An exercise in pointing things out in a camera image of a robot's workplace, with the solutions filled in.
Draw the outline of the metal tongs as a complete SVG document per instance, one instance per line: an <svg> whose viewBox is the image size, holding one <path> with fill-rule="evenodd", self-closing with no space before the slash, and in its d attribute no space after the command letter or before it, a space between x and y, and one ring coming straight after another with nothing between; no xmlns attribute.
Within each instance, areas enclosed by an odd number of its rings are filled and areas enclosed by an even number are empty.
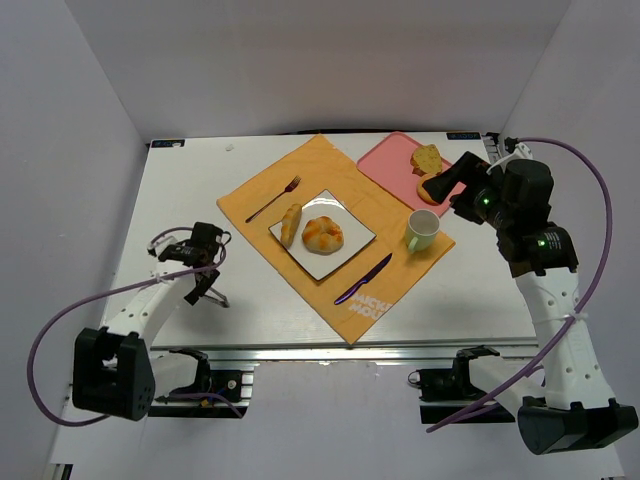
<svg viewBox="0 0 640 480"><path fill-rule="evenodd" d="M203 295L203 299L206 299L207 301L218 305L222 308L229 308L230 307L230 303L228 298L222 294L221 292L219 292L218 290L216 290L215 288L211 287L209 288L206 293Z"/></svg>

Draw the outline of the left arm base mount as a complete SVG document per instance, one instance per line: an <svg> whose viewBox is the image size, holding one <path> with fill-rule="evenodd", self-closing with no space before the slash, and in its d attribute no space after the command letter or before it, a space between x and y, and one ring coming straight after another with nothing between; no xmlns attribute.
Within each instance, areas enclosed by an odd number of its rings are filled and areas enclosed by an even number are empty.
<svg viewBox="0 0 640 480"><path fill-rule="evenodd" d="M155 393L148 415L158 418L240 419L248 409L253 368L194 349L151 359Z"/></svg>

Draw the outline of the long striped bread roll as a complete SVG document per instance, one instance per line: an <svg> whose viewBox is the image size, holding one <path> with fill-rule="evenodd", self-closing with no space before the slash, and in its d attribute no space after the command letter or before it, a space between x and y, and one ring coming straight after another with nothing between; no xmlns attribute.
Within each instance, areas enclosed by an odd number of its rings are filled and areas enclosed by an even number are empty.
<svg viewBox="0 0 640 480"><path fill-rule="evenodd" d="M280 242L285 248L290 248L302 215L302 206L292 204L285 212L281 221Z"/></svg>

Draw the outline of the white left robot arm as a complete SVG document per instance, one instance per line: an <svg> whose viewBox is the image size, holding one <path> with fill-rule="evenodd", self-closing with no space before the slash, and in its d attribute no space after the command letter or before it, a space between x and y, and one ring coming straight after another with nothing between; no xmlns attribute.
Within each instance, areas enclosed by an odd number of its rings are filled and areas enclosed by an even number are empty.
<svg viewBox="0 0 640 480"><path fill-rule="evenodd" d="M156 399L192 399L211 389L206 354L183 347L154 357L150 348L179 306L208 298L228 307L227 298L213 284L231 234L203 222L189 227L186 239L176 239L177 231L168 229L148 243L156 267L149 280L136 286L131 301L99 328L85 328L76 337L75 407L138 421Z"/></svg>

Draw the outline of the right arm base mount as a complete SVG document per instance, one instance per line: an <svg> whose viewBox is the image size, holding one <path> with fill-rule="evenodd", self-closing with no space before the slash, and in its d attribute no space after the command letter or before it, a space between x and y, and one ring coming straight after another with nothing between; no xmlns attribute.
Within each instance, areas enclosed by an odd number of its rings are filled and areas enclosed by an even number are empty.
<svg viewBox="0 0 640 480"><path fill-rule="evenodd" d="M476 360L498 361L507 367L507 376L513 370L492 347L478 346L459 350L448 368L426 368L408 375L411 386L420 391L421 423L433 428L446 418L461 412L465 407L480 400L493 387L477 387L471 381L471 362ZM451 425L516 423L519 413L512 414L496 400L483 404L470 413L465 413Z"/></svg>

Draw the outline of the round knotted bread bun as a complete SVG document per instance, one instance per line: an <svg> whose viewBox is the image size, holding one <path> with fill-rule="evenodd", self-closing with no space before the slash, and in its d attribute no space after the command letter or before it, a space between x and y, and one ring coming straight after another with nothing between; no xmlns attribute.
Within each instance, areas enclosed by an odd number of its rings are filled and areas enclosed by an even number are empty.
<svg viewBox="0 0 640 480"><path fill-rule="evenodd" d="M311 252L329 255L344 245L341 227L328 216L311 219L302 232L304 246Z"/></svg>

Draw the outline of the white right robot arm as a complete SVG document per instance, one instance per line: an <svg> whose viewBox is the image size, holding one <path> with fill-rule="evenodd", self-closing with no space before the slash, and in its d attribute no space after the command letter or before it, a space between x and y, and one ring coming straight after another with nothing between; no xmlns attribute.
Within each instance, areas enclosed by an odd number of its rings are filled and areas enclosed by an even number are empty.
<svg viewBox="0 0 640 480"><path fill-rule="evenodd" d="M582 313L592 293L579 291L569 233L549 219L553 186L549 167L528 151L495 164L467 152L423 181L430 200L448 201L459 217L495 229L540 346L518 372L489 347L459 351L448 385L482 395L430 432L483 415L491 402L515 419L535 455L601 449L638 428L635 408L617 401L594 351Z"/></svg>

